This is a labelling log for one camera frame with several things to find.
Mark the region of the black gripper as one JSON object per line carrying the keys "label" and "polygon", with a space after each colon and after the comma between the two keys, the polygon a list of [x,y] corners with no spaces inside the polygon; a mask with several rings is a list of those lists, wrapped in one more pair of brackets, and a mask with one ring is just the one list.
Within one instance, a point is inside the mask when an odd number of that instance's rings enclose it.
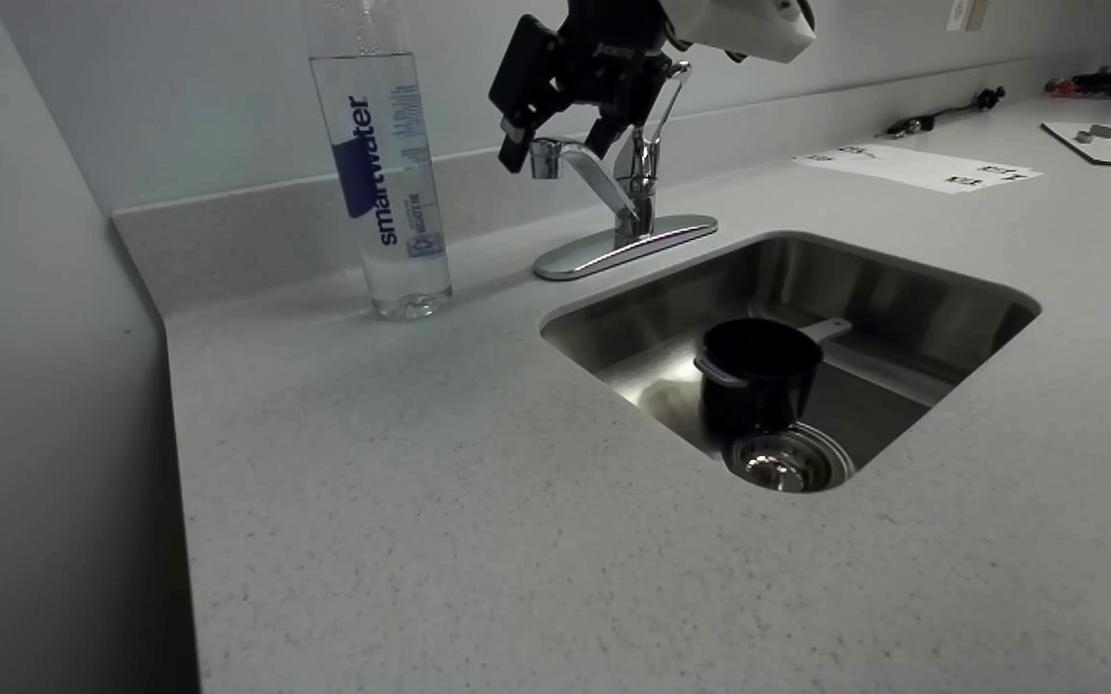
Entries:
{"label": "black gripper", "polygon": [[597,158],[644,122],[669,78],[669,13],[660,0],[566,0],[560,26],[522,14],[489,81],[500,113],[498,163],[522,175],[531,127],[571,105],[593,105],[581,139]]}

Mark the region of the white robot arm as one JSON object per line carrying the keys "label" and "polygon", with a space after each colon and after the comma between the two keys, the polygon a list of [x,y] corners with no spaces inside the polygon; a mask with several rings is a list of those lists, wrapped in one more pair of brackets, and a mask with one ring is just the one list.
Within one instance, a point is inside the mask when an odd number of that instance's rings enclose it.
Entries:
{"label": "white robot arm", "polygon": [[597,109],[588,148],[605,153],[652,117],[674,73],[671,50],[795,60],[809,41],[809,0],[566,0],[560,26],[522,14],[489,81],[498,163],[517,175],[539,127],[571,105]]}

